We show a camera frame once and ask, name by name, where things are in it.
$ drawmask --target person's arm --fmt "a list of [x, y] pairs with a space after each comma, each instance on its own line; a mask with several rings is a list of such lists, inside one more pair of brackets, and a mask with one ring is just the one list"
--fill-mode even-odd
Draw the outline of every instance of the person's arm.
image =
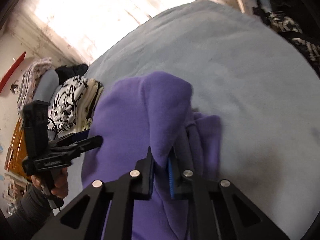
[[17, 239], [27, 240], [44, 225], [51, 212], [48, 200], [32, 185], [7, 221]]

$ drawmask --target white wall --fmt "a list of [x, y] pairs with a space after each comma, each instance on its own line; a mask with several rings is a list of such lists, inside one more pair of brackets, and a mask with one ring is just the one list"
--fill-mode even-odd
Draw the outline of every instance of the white wall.
[[[0, 77], [8, 71], [11, 65], [14, 63], [14, 58], [17, 59], [24, 51], [26, 51], [26, 57], [33, 57], [32, 52], [23, 46], [20, 41], [14, 38], [11, 34], [4, 32], [1, 35], [0, 32]], [[10, 146], [14, 127], [18, 120], [17, 114], [17, 99], [18, 95], [14, 95], [10, 91], [11, 84], [18, 80], [20, 85], [21, 78], [25, 69], [18, 67], [12, 74], [11, 78], [6, 83], [2, 92], [0, 93], [0, 145], [3, 148], [3, 152], [0, 153], [0, 178], [4, 173], [8, 173], [4, 170], [4, 163]], [[0, 208], [6, 216], [7, 202], [2, 198], [2, 192], [5, 190], [3, 181], [0, 180]]]

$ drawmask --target silver screw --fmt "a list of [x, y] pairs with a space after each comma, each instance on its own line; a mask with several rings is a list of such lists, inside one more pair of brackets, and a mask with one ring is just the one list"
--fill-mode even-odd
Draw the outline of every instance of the silver screw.
[[138, 177], [140, 175], [140, 171], [133, 170], [133, 171], [130, 171], [129, 174], [131, 177]]
[[92, 182], [92, 186], [101, 187], [102, 186], [102, 181], [97, 179], [94, 182]]
[[191, 170], [185, 170], [183, 171], [183, 175], [186, 177], [191, 177], [193, 175], [193, 172]]
[[222, 181], [220, 181], [220, 185], [223, 187], [229, 187], [230, 186], [230, 181], [223, 179]]

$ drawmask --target purple fabric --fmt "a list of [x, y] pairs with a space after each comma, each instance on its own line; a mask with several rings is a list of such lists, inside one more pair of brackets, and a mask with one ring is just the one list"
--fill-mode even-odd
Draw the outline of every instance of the purple fabric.
[[118, 179], [145, 158], [148, 146], [155, 159], [152, 199], [135, 201], [132, 239], [184, 239], [186, 201], [170, 198], [167, 157], [179, 131], [190, 135], [195, 171], [215, 178], [219, 163], [221, 125], [217, 116], [192, 113], [192, 88], [164, 72], [118, 81], [101, 96], [89, 136], [103, 136], [101, 148], [87, 152], [82, 168], [83, 186], [93, 180]]

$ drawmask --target light blue bedding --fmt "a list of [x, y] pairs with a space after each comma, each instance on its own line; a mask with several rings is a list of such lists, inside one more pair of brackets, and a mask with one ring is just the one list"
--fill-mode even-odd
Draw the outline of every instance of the light blue bedding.
[[[190, 82], [192, 106], [221, 116], [220, 177], [301, 239], [320, 210], [320, 80], [307, 61], [261, 22], [196, 1], [129, 33], [86, 76], [105, 93], [154, 70]], [[81, 191], [82, 160], [69, 168], [66, 202]]]

